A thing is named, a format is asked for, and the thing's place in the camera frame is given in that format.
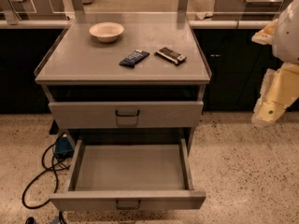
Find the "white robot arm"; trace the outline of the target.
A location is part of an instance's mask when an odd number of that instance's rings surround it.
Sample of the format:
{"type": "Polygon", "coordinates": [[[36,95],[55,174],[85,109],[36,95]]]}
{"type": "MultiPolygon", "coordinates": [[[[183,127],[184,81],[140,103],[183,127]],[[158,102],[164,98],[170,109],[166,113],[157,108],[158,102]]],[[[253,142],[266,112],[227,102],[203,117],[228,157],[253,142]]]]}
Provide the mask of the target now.
{"type": "Polygon", "coordinates": [[[273,55],[283,61],[277,71],[266,71],[260,98],[253,109],[251,122],[257,127],[267,127],[299,98],[299,0],[292,0],[277,19],[255,33],[251,40],[271,45],[273,55]]]}

